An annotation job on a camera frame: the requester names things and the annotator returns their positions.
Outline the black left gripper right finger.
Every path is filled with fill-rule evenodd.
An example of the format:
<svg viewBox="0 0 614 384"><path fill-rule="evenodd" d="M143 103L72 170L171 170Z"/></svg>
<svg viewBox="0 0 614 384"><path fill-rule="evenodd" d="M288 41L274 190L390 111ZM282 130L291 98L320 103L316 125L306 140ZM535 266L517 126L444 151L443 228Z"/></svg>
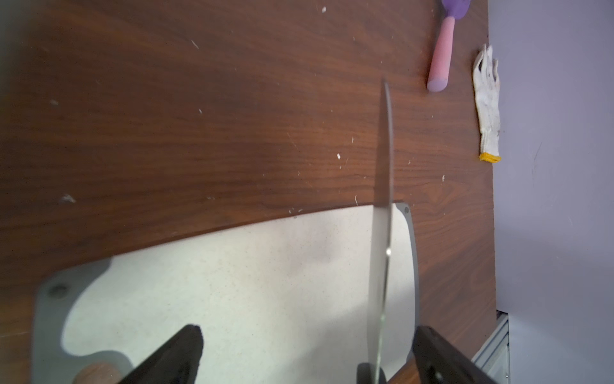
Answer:
<svg viewBox="0 0 614 384"><path fill-rule="evenodd" d="M417 327L413 355L422 384L496 383L430 326Z"/></svg>

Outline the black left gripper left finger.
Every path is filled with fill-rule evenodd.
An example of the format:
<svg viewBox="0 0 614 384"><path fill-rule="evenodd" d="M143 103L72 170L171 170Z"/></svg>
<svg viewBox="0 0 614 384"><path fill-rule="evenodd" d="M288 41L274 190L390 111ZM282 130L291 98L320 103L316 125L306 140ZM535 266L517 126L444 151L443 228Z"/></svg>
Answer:
<svg viewBox="0 0 614 384"><path fill-rule="evenodd" d="M120 384L194 384L203 352L201 328L186 325Z"/></svg>

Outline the black-handled kitchen knife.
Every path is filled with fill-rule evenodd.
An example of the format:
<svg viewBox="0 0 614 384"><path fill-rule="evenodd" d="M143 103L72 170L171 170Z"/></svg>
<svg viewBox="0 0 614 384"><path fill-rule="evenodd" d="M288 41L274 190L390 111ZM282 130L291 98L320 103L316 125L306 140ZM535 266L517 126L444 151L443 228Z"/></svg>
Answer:
<svg viewBox="0 0 614 384"><path fill-rule="evenodd" d="M367 306L368 361L357 368L358 383L384 383L382 370L385 302L392 255L393 220L393 117L390 88L381 85L374 176L374 213L369 262Z"/></svg>

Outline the white grey-rimmed cutting board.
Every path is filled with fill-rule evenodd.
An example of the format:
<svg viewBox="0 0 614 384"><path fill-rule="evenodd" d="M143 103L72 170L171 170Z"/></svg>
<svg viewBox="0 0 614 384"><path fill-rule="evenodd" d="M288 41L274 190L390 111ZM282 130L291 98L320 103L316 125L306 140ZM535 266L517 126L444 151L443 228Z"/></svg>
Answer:
<svg viewBox="0 0 614 384"><path fill-rule="evenodd" d="M39 288L34 383L127 374L201 328L199 383L353 383L368 359L371 206L222 230L82 264Z"/></svg>

